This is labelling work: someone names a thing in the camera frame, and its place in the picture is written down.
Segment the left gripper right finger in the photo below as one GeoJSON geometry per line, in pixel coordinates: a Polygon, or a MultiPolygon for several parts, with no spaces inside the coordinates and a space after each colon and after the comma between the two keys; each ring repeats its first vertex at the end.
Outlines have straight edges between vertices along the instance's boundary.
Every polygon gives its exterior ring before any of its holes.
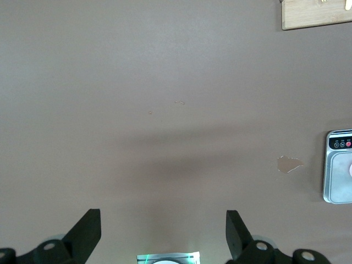
{"type": "Polygon", "coordinates": [[[255,240],[236,210],[226,212],[225,237],[232,256],[228,263],[330,263],[314,250],[296,249],[288,256],[264,240],[255,240]]]}

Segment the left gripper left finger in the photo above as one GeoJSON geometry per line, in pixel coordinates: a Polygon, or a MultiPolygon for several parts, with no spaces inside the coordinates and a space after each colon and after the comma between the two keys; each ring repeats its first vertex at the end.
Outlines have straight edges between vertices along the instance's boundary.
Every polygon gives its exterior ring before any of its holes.
{"type": "Polygon", "coordinates": [[[61,239],[43,242],[21,256],[1,248],[1,263],[86,263],[100,238],[101,211],[89,209],[61,239]]]}

